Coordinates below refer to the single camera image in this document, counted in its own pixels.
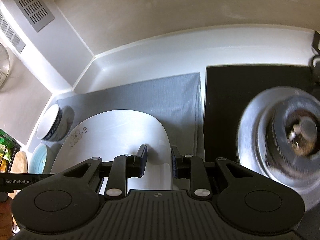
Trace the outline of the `person's left hand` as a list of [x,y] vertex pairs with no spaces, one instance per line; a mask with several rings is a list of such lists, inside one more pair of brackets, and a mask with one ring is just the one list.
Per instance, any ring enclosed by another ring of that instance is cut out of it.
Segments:
[[1,240],[10,239],[13,235],[12,227],[14,223],[12,219],[11,203],[12,203],[12,199],[10,197],[8,197],[5,202],[1,202],[1,207],[0,207],[0,239]]

